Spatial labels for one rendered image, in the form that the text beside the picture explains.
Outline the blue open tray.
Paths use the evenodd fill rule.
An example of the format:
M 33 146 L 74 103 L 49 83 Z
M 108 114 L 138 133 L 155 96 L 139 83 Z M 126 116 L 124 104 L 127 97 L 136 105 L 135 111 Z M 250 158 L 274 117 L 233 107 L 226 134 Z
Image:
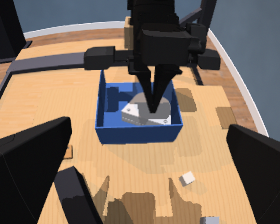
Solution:
M 170 81 L 162 96 L 171 105 L 171 125 L 136 126 L 122 121 L 121 111 L 140 92 L 143 92 L 143 89 L 139 82 L 106 83 L 104 70 L 100 71 L 95 131 L 101 144 L 174 141 L 179 132 L 182 117 L 173 81 Z

